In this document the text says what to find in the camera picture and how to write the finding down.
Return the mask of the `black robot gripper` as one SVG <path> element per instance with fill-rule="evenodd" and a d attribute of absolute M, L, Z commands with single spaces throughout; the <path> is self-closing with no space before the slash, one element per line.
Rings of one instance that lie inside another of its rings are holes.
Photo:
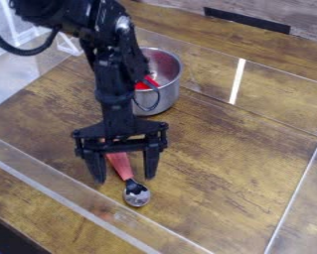
<path fill-rule="evenodd" d="M 104 154 L 143 152 L 144 178 L 156 174 L 159 153 L 167 148 L 166 122 L 144 120 L 132 113 L 131 101 L 101 103 L 101 120 L 72 133 L 76 141 L 75 153 L 84 162 L 93 180 L 105 180 Z"/>

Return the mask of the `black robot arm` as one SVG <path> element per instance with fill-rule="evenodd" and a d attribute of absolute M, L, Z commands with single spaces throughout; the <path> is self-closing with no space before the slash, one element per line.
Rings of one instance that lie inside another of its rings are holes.
<path fill-rule="evenodd" d="M 148 60 L 125 9 L 115 0 L 9 0 L 9 7 L 24 21 L 79 39 L 95 76 L 101 121 L 72 136 L 93 179 L 100 184 L 105 180 L 107 154 L 133 151 L 143 153 L 144 178 L 152 179 L 168 125 L 132 113 L 135 84 L 148 74 Z"/>

